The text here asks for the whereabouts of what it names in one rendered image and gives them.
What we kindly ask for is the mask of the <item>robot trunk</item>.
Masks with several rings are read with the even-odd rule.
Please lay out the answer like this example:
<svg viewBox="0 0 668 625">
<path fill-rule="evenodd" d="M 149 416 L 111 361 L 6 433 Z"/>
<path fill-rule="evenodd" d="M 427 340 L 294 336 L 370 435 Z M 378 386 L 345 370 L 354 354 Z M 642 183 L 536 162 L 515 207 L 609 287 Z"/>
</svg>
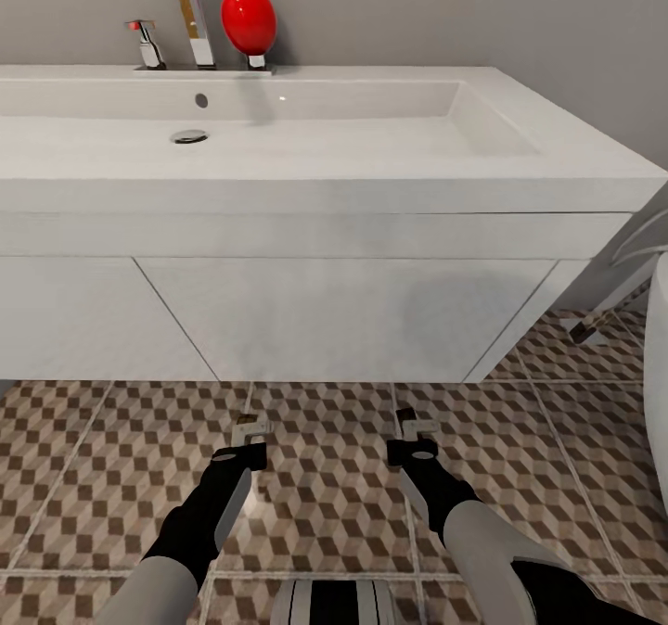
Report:
<svg viewBox="0 0 668 625">
<path fill-rule="evenodd" d="M 270 625 L 398 625 L 385 580 L 284 580 Z"/>
</svg>

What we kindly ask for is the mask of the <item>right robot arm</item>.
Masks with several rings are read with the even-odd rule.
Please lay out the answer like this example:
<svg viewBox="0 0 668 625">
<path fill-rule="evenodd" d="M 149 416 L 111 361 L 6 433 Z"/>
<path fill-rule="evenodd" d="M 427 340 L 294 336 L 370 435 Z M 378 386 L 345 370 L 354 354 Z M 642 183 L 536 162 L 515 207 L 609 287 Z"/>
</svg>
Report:
<svg viewBox="0 0 668 625">
<path fill-rule="evenodd" d="M 436 460 L 422 433 L 438 420 L 404 420 L 403 440 L 388 440 L 390 466 L 401 466 L 405 496 L 438 533 L 484 625 L 661 625 L 611 605 L 559 555 L 484 504 L 467 481 Z"/>
</svg>

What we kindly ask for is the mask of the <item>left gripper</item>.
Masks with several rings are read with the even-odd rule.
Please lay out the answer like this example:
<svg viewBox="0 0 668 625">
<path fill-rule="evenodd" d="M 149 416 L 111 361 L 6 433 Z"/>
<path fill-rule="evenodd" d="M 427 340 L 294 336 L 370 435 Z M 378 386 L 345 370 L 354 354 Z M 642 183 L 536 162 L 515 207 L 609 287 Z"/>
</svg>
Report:
<svg viewBox="0 0 668 625">
<path fill-rule="evenodd" d="M 252 470 L 264 470 L 267 466 L 267 453 L 266 453 L 266 443 L 261 442 L 260 444 L 248 444 L 247 447 L 235 447 L 232 448 L 231 445 L 228 448 L 220 448 L 214 455 L 217 457 L 222 453 L 227 452 L 242 452 L 248 458 L 250 462 L 250 469 Z"/>
</svg>

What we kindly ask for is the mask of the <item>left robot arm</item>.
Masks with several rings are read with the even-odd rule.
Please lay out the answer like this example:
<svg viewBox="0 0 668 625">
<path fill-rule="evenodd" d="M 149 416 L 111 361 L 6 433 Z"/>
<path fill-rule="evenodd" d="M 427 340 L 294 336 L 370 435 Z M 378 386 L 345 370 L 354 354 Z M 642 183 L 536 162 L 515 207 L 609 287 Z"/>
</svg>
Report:
<svg viewBox="0 0 668 625">
<path fill-rule="evenodd" d="M 91 625 L 186 625 L 211 561 L 218 558 L 245 503 L 252 470 L 267 466 L 272 422 L 232 426 L 199 486 L 164 520 L 159 538 Z"/>
</svg>

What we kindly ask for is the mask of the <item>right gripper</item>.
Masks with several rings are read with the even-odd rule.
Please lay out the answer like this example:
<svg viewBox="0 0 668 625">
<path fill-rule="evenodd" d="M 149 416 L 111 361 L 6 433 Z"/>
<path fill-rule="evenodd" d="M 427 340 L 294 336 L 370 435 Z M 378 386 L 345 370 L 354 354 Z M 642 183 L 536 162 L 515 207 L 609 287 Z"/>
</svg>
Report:
<svg viewBox="0 0 668 625">
<path fill-rule="evenodd" d="M 436 454 L 436 444 L 431 439 L 422 439 L 405 442 L 404 440 L 388 440 L 387 454 L 390 466 L 403 465 L 403 456 L 408 449 L 427 449 L 430 454 Z"/>
</svg>

